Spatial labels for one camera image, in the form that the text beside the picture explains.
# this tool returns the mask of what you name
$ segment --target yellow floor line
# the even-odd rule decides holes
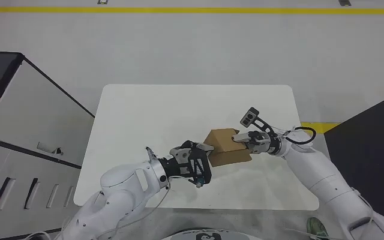
[[[315,129],[317,133],[325,133],[339,124],[340,123],[337,122],[301,122],[303,127],[311,127]]]
[[[383,15],[378,8],[130,8],[130,7],[0,7],[9,13],[218,13],[218,14],[322,14]]]

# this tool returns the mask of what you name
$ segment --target cabinet handle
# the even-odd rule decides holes
[[[49,150],[48,147],[46,145],[44,145],[43,143],[39,142],[37,144],[37,149],[39,150],[42,150],[44,152],[48,152],[50,154],[59,154],[61,156],[64,155],[63,151],[61,150],[61,148],[55,148],[54,150]]]

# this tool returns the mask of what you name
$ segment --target black cable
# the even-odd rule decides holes
[[[314,140],[314,138],[316,137],[316,131],[315,131],[315,129],[313,129],[313,128],[310,128],[310,127],[296,127],[295,130],[309,130],[309,131],[311,131],[311,132],[313,133],[311,139],[310,139],[310,140],[307,140],[307,141],[304,141],[304,142],[297,142],[297,141],[295,141],[295,140],[290,139],[289,137],[286,137],[286,139],[287,139],[288,141],[290,141],[290,142],[292,142],[292,143],[294,143],[294,144],[296,144],[296,145],[304,145],[304,144],[310,143],[310,142],[312,142],[312,141]]]

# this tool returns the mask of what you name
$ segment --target gray cabinet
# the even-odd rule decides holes
[[[77,211],[93,120],[25,56],[0,52],[0,239],[58,230]]]

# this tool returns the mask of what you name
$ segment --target logo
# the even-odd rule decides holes
[[[207,233],[198,233],[196,240],[221,240],[221,236],[218,233],[212,233],[212,236]]]

